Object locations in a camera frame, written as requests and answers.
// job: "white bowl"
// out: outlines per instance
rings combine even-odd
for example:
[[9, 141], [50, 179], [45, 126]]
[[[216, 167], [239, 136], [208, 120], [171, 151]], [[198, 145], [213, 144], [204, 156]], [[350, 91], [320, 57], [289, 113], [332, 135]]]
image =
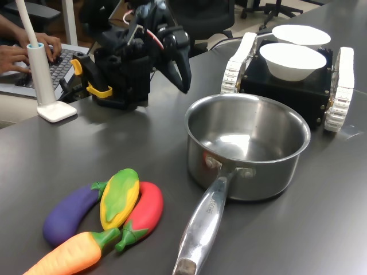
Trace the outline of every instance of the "white bowl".
[[314, 50], [331, 41], [327, 33], [310, 26], [282, 25], [275, 27], [272, 33], [279, 42], [290, 42]]
[[326, 65], [322, 54], [305, 46], [271, 43], [260, 48], [270, 73], [286, 81], [300, 81]]

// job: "lamp base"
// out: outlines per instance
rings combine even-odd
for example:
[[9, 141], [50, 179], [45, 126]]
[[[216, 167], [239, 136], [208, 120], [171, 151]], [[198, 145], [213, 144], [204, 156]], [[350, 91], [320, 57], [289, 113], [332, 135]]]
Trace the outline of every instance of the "lamp base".
[[55, 101], [47, 105], [37, 107], [39, 116], [49, 122], [58, 122], [76, 114], [76, 109], [70, 105]]

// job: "human hand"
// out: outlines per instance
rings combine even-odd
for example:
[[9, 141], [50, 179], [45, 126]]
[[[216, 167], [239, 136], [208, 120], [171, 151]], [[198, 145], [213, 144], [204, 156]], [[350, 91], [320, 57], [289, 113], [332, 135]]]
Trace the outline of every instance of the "human hand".
[[30, 69], [14, 65], [21, 62], [29, 65], [27, 50], [19, 47], [0, 46], [0, 73], [11, 70], [21, 73], [30, 73]]
[[[36, 33], [36, 38], [38, 42], [44, 44], [47, 58], [49, 61], [53, 62], [53, 60], [61, 53], [61, 40], [54, 36], [48, 36], [45, 33]], [[17, 34], [17, 40], [22, 48], [27, 48], [29, 39], [24, 29]], [[53, 46], [53, 53], [51, 52], [49, 45]]]

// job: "saucepan handle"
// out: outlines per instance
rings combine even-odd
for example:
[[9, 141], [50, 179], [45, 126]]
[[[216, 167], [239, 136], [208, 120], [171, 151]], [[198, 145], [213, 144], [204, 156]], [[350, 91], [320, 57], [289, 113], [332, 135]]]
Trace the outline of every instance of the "saucepan handle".
[[220, 169], [183, 233], [173, 275], [196, 275], [212, 248], [234, 171]]

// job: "toy vegetable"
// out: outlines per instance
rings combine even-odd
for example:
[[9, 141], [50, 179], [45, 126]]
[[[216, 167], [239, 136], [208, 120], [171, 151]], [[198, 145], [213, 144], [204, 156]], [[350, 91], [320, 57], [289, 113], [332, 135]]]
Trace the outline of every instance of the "toy vegetable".
[[123, 227], [122, 240], [115, 245], [117, 251], [121, 252], [126, 245], [131, 245], [152, 232], [162, 215], [163, 196], [160, 189], [152, 183], [140, 182], [140, 192], [140, 201]]
[[86, 213], [95, 205], [107, 182], [95, 182], [71, 193], [48, 215], [43, 226], [46, 241], [58, 246], [76, 234], [78, 225]]
[[107, 183], [100, 204], [104, 230], [120, 227], [132, 212], [139, 195], [139, 178], [133, 169], [120, 170]]
[[48, 253], [24, 275], [75, 274], [98, 262], [102, 248], [119, 235], [118, 228], [75, 235]]

